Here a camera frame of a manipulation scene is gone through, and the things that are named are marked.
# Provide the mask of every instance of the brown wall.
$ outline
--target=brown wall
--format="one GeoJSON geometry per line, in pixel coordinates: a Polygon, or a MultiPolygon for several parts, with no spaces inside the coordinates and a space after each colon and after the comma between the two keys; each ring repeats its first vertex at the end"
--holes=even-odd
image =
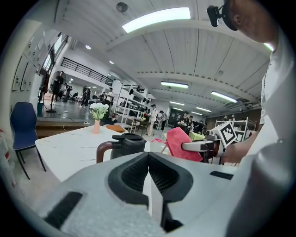
{"type": "MultiPolygon", "coordinates": [[[[232,114],[228,114],[228,119],[231,119],[232,114]]],[[[259,127],[259,122],[260,122],[260,116],[261,116],[261,109],[256,109],[256,110],[251,110],[248,112],[244,112],[244,113],[235,113],[235,120],[245,120],[247,117],[249,117],[250,120],[252,120],[253,122],[257,122],[256,124],[256,130],[259,127]]],[[[207,125],[207,129],[213,129],[215,127],[216,124],[216,120],[218,121],[222,121],[222,119],[224,118],[225,115],[223,116],[219,116],[219,117],[214,117],[214,118],[207,118],[205,120],[205,122],[208,124],[207,125]]]]}

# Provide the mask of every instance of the red fabric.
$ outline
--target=red fabric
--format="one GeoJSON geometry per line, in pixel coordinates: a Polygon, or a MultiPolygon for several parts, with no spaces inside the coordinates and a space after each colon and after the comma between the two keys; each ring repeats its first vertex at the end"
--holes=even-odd
{"type": "MultiPolygon", "coordinates": [[[[154,139],[153,141],[163,142],[160,139],[154,139]]],[[[166,134],[166,144],[174,157],[182,158],[185,160],[202,161],[202,156],[197,151],[187,151],[183,150],[181,145],[182,143],[191,143],[191,139],[187,136],[187,134],[180,128],[174,128],[167,132],[166,134]]]]}

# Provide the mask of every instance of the fluorescent light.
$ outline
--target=fluorescent light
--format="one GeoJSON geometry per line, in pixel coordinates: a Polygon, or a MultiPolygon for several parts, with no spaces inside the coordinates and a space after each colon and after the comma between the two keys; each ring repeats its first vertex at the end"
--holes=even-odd
{"type": "Polygon", "coordinates": [[[181,105],[181,106],[184,106],[184,104],[181,104],[181,103],[177,103],[177,102],[172,102],[170,101],[171,104],[175,104],[175,105],[181,105]]]}
{"type": "Polygon", "coordinates": [[[196,113],[196,112],[193,112],[193,111],[191,111],[191,113],[198,114],[198,115],[202,115],[201,113],[196,113]]]}
{"type": "Polygon", "coordinates": [[[232,99],[232,98],[230,98],[230,97],[228,97],[228,96],[226,96],[226,95],[224,95],[224,94],[220,94],[220,93],[215,92],[215,91],[212,91],[212,94],[213,94],[213,95],[216,95],[216,96],[219,96],[219,97],[221,97],[221,98],[223,98],[223,99],[229,100],[229,101],[231,101],[231,102],[233,102],[233,103],[237,103],[237,100],[232,99]]]}
{"type": "Polygon", "coordinates": [[[187,84],[182,84],[182,83],[174,83],[174,82],[166,82],[166,81],[162,81],[161,84],[163,86],[168,86],[168,87],[180,87],[180,88],[188,88],[187,84]]]}
{"type": "Polygon", "coordinates": [[[183,109],[178,109],[178,108],[173,108],[173,109],[183,111],[183,109]]]}
{"type": "Polygon", "coordinates": [[[190,19],[188,7],[170,8],[138,17],[122,26],[127,33],[162,21],[190,19]]]}
{"type": "Polygon", "coordinates": [[[274,51],[273,47],[269,43],[264,43],[264,45],[269,48],[271,51],[274,51]]]}
{"type": "Polygon", "coordinates": [[[204,110],[206,112],[210,112],[211,113],[211,110],[208,110],[208,109],[203,109],[203,108],[200,108],[200,107],[196,107],[197,109],[200,109],[200,110],[204,110]]]}

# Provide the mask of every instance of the flower vase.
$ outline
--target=flower vase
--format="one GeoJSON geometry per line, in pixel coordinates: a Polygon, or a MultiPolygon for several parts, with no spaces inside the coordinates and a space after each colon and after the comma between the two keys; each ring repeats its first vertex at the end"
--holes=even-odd
{"type": "Polygon", "coordinates": [[[94,134],[99,134],[99,132],[100,132],[100,128],[101,128],[101,126],[100,126],[100,120],[96,120],[96,121],[94,122],[94,126],[93,126],[92,133],[94,133],[94,134]]]}

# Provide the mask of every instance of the pink object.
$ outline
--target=pink object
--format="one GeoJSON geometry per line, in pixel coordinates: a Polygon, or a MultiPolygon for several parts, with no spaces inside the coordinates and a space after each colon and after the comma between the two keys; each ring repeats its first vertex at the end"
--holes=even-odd
{"type": "Polygon", "coordinates": [[[93,126],[93,133],[94,134],[99,134],[99,132],[100,132],[100,128],[101,128],[101,126],[100,126],[100,121],[98,121],[98,120],[96,120],[95,122],[94,122],[94,126],[93,126]]]}
{"type": "Polygon", "coordinates": [[[180,127],[171,129],[167,132],[166,142],[163,142],[158,138],[153,139],[152,142],[153,141],[166,144],[174,157],[196,162],[200,162],[203,159],[197,151],[187,151],[182,149],[182,143],[191,143],[192,141],[180,127]]]}

